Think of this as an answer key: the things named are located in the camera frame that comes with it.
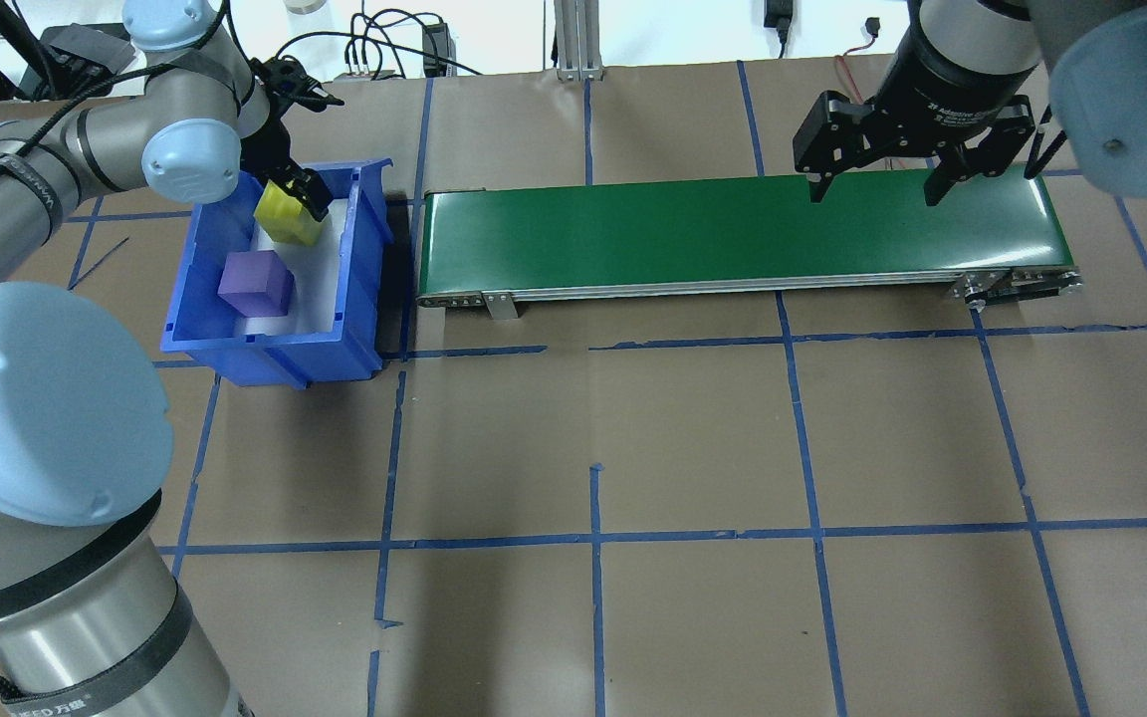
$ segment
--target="white wall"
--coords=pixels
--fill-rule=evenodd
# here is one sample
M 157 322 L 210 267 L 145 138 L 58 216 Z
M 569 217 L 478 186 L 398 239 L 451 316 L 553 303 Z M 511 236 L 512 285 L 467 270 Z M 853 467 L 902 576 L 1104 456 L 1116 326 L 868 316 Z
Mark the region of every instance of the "white wall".
M 450 22 L 459 61 L 482 72 L 532 72 L 549 64 L 554 31 L 552 0 L 419 0 L 388 5 L 367 0 L 374 13 L 385 6 L 411 11 L 431 10 Z M 18 0 L 36 33 L 55 24 L 118 22 L 118 0 Z M 328 0 L 311 15 L 287 13 L 281 0 L 233 0 L 242 45 L 247 53 L 267 57 L 282 41 L 314 29 L 345 29 L 360 9 L 359 0 Z M 601 54 L 606 64 L 686 64 L 778 56 L 778 37 L 762 26 L 764 0 L 601 0 Z M 810 57 L 842 53 L 864 45 L 864 20 L 879 15 L 883 33 L 871 53 L 892 53 L 907 24 L 904 0 L 796 0 L 787 55 Z M 392 41 L 422 47 L 413 24 L 391 29 Z M 311 38 L 295 46 L 295 54 L 320 79 L 344 72 L 342 38 Z M 0 41 L 0 67 L 18 79 L 24 63 Z M 412 77 L 420 59 L 404 55 Z M 142 59 L 133 67 L 142 67 Z M 391 59 L 388 68 L 392 67 Z M 136 92 L 134 85 L 123 94 Z

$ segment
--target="red wire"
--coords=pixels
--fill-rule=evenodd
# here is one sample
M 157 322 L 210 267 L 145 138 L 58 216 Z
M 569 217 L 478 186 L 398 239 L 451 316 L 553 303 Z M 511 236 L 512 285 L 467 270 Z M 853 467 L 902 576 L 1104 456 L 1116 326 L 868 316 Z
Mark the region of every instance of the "red wire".
M 857 79 L 852 77 L 852 69 L 848 68 L 848 55 L 857 53 L 860 49 L 869 49 L 871 46 L 874 45 L 874 40 L 877 40 L 877 38 L 871 38 L 869 41 L 860 47 L 851 47 L 851 49 L 848 49 L 846 53 L 843 53 L 842 55 L 834 55 L 834 61 L 836 61 L 838 67 L 843 68 L 843 73 L 848 76 L 848 85 L 852 89 L 852 96 L 856 96 L 857 99 L 857 104 L 865 104 L 865 98 L 861 96 L 861 91 L 857 87 Z M 894 158 L 892 161 L 900 164 L 903 170 L 905 169 L 905 162 L 902 162 L 900 158 Z

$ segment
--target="purple block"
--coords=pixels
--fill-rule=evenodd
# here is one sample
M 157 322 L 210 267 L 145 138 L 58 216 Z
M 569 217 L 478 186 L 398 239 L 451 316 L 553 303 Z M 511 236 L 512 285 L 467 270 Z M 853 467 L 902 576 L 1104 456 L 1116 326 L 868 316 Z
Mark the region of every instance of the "purple block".
M 242 317 L 283 317 L 290 310 L 295 274 L 276 251 L 231 251 L 219 278 L 219 298 Z

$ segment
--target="conveyor belt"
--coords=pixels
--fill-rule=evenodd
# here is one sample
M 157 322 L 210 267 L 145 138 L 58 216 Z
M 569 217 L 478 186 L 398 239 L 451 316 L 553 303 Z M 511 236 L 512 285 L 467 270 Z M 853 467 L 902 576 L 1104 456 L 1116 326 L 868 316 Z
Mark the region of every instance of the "conveyor belt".
M 924 177 L 852 173 L 822 204 L 809 202 L 802 177 L 434 194 L 419 303 L 493 307 L 496 299 L 952 282 L 965 274 L 983 290 L 1012 271 L 1016 281 L 1074 271 L 1041 180 L 978 178 L 926 208 Z

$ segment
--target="blue storage bin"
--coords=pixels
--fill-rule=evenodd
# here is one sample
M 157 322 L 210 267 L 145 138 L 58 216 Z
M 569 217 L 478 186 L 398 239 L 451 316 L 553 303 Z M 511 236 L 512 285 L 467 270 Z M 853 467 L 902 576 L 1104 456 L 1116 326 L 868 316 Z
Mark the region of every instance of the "blue storage bin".
M 245 333 L 237 310 L 219 298 L 224 259 L 229 251 L 251 249 L 258 229 L 253 212 L 264 187 L 255 178 L 242 176 L 227 200 L 193 209 L 162 350 L 187 353 L 237 385 L 286 384 L 302 389 L 313 381 L 373 376 L 382 367 L 374 349 L 379 278 L 383 247 L 392 242 L 382 170 L 391 163 L 383 158 L 310 164 L 336 200 L 348 200 L 338 239 L 330 330 Z

